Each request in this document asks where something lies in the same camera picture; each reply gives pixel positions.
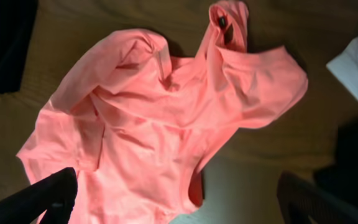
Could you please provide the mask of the pink t-shirt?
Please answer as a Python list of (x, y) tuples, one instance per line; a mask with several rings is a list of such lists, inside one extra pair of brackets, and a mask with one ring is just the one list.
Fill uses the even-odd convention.
[(31, 183), (72, 167), (70, 223), (168, 223), (202, 204), (201, 170), (240, 128), (306, 93), (284, 47), (247, 51), (247, 6), (219, 1), (194, 57), (145, 29), (117, 30), (65, 75), (18, 158)]

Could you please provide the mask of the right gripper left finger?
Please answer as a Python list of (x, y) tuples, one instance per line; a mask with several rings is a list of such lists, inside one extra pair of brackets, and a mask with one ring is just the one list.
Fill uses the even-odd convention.
[(66, 167), (0, 201), (0, 224), (67, 224), (78, 192), (76, 172)]

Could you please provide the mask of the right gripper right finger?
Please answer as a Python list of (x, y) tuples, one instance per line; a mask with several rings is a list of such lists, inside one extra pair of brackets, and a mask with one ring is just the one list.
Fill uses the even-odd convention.
[(286, 224), (358, 224), (358, 208), (294, 173), (281, 173), (277, 199)]

